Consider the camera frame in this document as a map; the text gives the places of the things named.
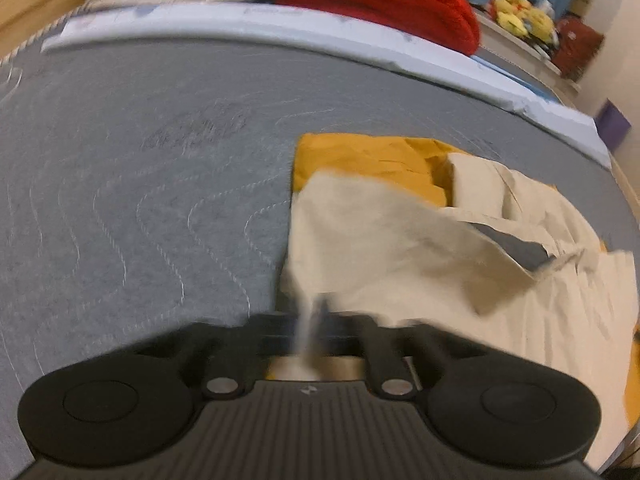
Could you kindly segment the grey quilted mattress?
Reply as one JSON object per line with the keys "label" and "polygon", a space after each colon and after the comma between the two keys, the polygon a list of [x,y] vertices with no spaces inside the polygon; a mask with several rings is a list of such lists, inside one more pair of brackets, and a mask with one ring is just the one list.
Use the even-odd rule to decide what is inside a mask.
{"label": "grey quilted mattress", "polygon": [[1,66],[1,474],[40,375],[272,307],[306,132],[433,138],[554,185],[609,248],[639,229],[608,170],[521,118],[354,62],[218,41],[24,47]]}

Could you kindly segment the purple box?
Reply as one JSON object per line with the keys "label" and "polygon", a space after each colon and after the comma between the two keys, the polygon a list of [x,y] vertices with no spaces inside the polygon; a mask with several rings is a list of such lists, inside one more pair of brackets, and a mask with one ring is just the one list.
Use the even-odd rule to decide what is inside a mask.
{"label": "purple box", "polygon": [[610,152],[615,152],[620,147],[631,129],[629,120],[610,100],[605,101],[594,122],[598,135]]}

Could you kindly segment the yellow plush toys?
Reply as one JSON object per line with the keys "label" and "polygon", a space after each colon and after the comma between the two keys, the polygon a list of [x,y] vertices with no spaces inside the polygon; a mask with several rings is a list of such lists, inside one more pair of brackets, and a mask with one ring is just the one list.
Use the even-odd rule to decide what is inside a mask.
{"label": "yellow plush toys", "polygon": [[546,51],[559,47],[552,8],[534,6],[529,0],[488,0],[486,11],[501,29],[532,47]]}

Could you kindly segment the beige and yellow jacket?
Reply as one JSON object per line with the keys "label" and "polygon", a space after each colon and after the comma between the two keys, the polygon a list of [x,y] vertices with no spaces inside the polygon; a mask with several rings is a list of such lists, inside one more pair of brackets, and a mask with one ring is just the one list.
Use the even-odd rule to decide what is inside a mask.
{"label": "beige and yellow jacket", "polygon": [[573,376],[602,467],[639,417],[634,255],[556,188],[433,139],[306,133],[282,289],[387,326],[427,322]]}

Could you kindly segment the white low shelf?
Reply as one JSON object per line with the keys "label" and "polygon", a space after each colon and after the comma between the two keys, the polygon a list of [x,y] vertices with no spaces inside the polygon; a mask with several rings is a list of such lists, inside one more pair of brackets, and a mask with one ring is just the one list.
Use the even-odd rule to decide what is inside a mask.
{"label": "white low shelf", "polygon": [[526,81],[537,90],[553,94],[567,106],[575,106],[579,91],[577,84],[563,79],[559,69],[548,58],[500,28],[486,13],[479,10],[474,13],[480,24],[478,58]]}

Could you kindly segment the light blue folded sheet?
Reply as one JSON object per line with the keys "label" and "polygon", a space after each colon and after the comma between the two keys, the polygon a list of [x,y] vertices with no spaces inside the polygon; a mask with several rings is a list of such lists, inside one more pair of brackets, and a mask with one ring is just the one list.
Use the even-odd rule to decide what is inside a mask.
{"label": "light blue folded sheet", "polygon": [[611,155],[594,120],[522,78],[418,36],[371,22],[290,6],[183,3],[71,18],[43,51],[136,39],[217,39],[287,47],[413,76],[484,101],[548,132],[604,168]]}

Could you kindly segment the dark red bag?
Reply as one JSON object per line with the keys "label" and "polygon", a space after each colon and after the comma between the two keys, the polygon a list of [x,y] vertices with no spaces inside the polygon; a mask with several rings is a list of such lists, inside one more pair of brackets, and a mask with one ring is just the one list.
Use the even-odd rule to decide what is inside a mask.
{"label": "dark red bag", "polygon": [[578,81],[599,53],[605,36],[573,15],[564,16],[556,23],[556,33],[559,47],[551,62],[562,78]]}

